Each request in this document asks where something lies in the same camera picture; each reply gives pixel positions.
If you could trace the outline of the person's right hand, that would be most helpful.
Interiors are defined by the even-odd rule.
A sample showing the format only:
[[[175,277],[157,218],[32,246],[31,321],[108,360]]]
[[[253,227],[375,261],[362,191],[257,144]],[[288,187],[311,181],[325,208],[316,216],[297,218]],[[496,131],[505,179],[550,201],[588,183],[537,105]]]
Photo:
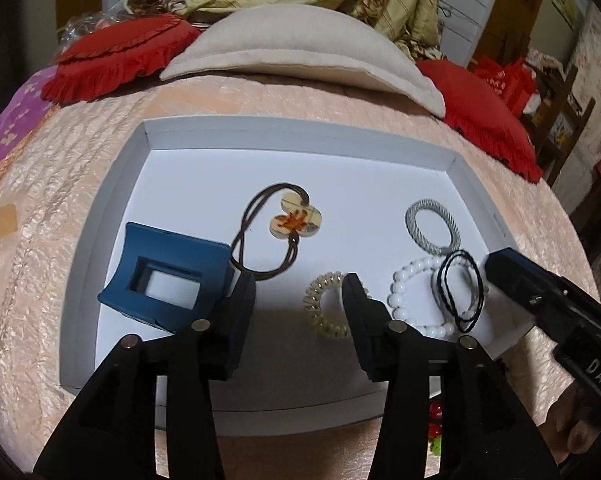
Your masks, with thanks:
[[[601,436],[601,416],[588,392],[577,382],[563,390],[538,426],[555,462],[587,453]]]

